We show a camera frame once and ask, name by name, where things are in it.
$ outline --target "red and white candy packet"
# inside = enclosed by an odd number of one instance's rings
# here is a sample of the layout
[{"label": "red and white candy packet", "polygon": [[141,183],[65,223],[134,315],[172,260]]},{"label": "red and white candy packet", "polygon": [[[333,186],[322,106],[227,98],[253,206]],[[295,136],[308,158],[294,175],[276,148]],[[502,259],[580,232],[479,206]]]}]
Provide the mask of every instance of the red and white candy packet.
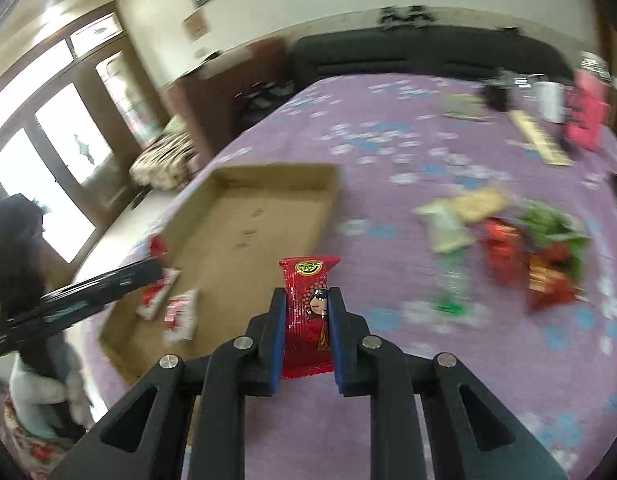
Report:
[{"label": "red and white candy packet", "polygon": [[138,315],[147,321],[153,319],[179,275],[179,269],[164,269],[163,277],[157,280],[153,285],[149,285],[144,289],[142,293],[142,303],[136,309]]},{"label": "red and white candy packet", "polygon": [[283,379],[333,371],[327,272],[339,261],[333,256],[280,260],[287,298]]},{"label": "red and white candy packet", "polygon": [[192,288],[168,300],[164,323],[164,343],[192,339],[197,326],[197,290]]}]

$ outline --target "yellow logo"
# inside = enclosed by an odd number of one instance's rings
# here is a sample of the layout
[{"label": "yellow logo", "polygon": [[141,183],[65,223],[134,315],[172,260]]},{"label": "yellow logo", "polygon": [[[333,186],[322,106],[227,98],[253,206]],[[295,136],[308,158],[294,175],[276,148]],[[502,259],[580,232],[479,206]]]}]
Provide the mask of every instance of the yellow logo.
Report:
[{"label": "yellow logo", "polygon": [[322,268],[322,262],[316,260],[308,260],[295,265],[295,271],[302,276],[313,276]]}]

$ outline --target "triangular cutout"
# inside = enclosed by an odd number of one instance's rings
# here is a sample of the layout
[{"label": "triangular cutout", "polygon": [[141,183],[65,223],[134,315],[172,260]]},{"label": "triangular cutout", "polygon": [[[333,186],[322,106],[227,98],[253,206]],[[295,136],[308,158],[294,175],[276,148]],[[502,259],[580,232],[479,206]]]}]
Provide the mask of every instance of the triangular cutout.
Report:
[{"label": "triangular cutout", "polygon": [[155,386],[148,388],[141,394],[119,420],[102,433],[102,443],[129,453],[137,451],[144,434],[144,428],[146,428],[148,414],[153,407],[156,396],[157,388]]},{"label": "triangular cutout", "polygon": [[515,442],[515,436],[489,410],[466,384],[460,386],[460,396],[469,416],[471,430],[477,442],[477,449],[489,452]]}]

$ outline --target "black leather couch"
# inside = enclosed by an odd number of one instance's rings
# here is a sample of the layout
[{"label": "black leather couch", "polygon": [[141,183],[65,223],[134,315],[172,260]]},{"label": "black leather couch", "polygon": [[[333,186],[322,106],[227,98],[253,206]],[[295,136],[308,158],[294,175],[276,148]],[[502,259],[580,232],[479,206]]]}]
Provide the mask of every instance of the black leather couch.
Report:
[{"label": "black leather couch", "polygon": [[572,70],[550,45],[504,30],[432,25],[365,28],[308,36],[291,52],[296,88],[324,77],[401,72],[477,80],[498,68],[572,80]]}]

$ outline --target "cartoon girl face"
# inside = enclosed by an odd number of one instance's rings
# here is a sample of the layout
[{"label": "cartoon girl face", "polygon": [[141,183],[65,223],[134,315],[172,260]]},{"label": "cartoon girl face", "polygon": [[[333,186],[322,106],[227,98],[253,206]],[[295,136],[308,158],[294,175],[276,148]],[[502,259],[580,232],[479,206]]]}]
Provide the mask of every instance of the cartoon girl face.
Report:
[{"label": "cartoon girl face", "polygon": [[325,288],[316,288],[311,294],[311,299],[308,301],[313,314],[324,317],[327,315],[327,290]]}]

